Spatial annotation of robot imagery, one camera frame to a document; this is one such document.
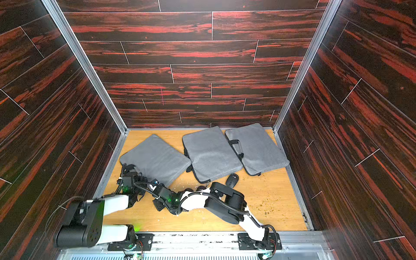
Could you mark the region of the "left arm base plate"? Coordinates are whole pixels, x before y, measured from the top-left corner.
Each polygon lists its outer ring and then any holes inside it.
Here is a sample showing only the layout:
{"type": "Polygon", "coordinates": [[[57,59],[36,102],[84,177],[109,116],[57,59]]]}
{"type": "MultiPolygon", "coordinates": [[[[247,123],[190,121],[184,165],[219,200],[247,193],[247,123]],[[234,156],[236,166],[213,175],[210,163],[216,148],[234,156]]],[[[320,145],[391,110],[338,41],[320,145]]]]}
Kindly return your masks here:
{"type": "Polygon", "coordinates": [[[124,253],[150,251],[153,238],[154,234],[152,233],[136,233],[135,239],[126,238],[121,242],[112,242],[108,245],[107,250],[124,253]]]}

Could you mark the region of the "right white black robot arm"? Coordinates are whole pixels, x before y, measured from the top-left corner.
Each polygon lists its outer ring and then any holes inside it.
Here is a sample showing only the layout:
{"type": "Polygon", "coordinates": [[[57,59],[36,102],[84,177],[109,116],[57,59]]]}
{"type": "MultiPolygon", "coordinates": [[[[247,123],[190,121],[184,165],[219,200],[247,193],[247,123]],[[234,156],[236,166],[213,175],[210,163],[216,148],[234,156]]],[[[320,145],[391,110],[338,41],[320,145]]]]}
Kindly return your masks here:
{"type": "Polygon", "coordinates": [[[209,188],[173,192],[157,180],[147,185],[158,211],[166,208],[179,215],[205,208],[221,220],[242,227],[258,249],[282,249],[280,237],[273,226],[261,224],[251,213],[244,195],[226,185],[213,182],[209,188]]]}

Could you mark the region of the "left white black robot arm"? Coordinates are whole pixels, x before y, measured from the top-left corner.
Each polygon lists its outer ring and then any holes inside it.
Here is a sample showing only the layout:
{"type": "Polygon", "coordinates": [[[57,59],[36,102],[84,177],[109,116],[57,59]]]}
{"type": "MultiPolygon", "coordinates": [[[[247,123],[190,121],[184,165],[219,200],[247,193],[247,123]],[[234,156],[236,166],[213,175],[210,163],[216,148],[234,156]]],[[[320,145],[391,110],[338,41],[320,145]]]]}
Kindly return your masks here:
{"type": "Polygon", "coordinates": [[[133,251],[138,245],[133,225],[104,225],[104,216],[131,208],[145,194],[147,178],[141,173],[123,173],[115,193],[93,200],[72,201],[54,242],[58,248],[91,248],[97,244],[120,243],[119,249],[133,251]]]}

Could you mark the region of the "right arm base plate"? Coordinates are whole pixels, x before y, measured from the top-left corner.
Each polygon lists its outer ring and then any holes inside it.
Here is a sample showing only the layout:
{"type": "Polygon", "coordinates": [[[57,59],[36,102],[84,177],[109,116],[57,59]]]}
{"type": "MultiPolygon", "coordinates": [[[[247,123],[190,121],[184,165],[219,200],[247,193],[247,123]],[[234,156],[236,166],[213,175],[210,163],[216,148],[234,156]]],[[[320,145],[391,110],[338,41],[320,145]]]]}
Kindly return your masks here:
{"type": "Polygon", "coordinates": [[[268,234],[263,240],[254,240],[247,233],[238,233],[238,247],[241,251],[247,250],[282,250],[279,235],[268,234]]]}

